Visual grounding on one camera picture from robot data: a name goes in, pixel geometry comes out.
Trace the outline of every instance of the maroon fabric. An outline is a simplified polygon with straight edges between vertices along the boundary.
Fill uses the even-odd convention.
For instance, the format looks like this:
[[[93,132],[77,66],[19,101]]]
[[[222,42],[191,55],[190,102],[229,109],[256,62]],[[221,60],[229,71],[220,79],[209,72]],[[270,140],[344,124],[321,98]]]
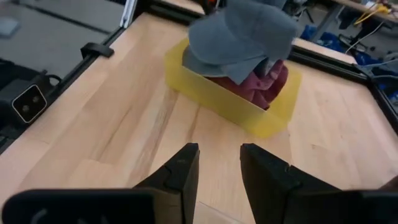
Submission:
[[[283,61],[278,60],[267,75],[259,78],[252,72],[240,85],[228,77],[208,79],[266,110],[286,84],[288,73]]]

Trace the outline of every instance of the wooden tabletop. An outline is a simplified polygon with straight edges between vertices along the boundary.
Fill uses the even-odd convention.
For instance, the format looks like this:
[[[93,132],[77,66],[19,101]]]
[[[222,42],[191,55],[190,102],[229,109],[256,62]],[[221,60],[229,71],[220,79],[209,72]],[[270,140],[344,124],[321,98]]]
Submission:
[[[367,88],[286,62],[303,75],[289,127],[261,139],[171,90],[164,55],[187,28],[143,14],[0,156],[0,203],[33,188],[132,187],[185,143],[199,143],[197,200],[254,223],[239,147],[254,142],[341,189],[398,174],[398,137]],[[313,50],[325,51],[312,45]]]
[[[333,1],[337,2],[338,4],[342,4],[344,6],[356,9],[361,12],[368,12],[368,10],[369,10],[365,5],[351,1],[351,0],[333,0]],[[395,22],[395,23],[398,22],[398,14],[392,15],[392,14],[384,14],[384,13],[377,12],[377,13],[375,13],[374,16],[378,16],[380,18],[386,19],[391,22]]]

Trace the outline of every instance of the floor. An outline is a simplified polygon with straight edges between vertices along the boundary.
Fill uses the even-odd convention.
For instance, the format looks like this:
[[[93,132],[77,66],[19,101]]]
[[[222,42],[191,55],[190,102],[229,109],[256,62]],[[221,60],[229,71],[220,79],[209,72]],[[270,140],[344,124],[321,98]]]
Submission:
[[[11,17],[20,28],[0,39],[0,57],[35,70],[64,77],[82,60],[80,48],[102,42],[107,34],[37,12],[29,6],[60,14],[111,33],[118,28],[123,6],[104,0],[21,0],[26,6],[0,3],[0,17]]]

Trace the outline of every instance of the yellow translucent bin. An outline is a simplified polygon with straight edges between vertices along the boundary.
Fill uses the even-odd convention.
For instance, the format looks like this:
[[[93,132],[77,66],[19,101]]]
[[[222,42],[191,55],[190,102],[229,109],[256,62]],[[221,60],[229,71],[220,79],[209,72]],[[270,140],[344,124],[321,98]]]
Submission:
[[[289,77],[278,97],[264,111],[207,78],[182,66],[188,39],[170,49],[165,56],[167,84],[204,107],[259,137],[268,137],[287,127],[292,118],[301,74],[289,69]]]

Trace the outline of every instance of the blue object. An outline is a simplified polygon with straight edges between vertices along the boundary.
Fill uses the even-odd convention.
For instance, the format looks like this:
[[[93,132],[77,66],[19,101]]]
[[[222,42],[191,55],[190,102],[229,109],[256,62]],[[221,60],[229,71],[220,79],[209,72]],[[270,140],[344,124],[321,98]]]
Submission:
[[[383,62],[382,60],[373,59],[370,55],[362,52],[357,52],[354,55],[354,58],[358,65],[372,65]]]
[[[310,40],[316,30],[316,27],[306,25],[300,38]],[[343,48],[340,46],[340,40],[338,37],[329,32],[324,32],[321,38],[317,41],[317,44],[338,52],[344,52]]]

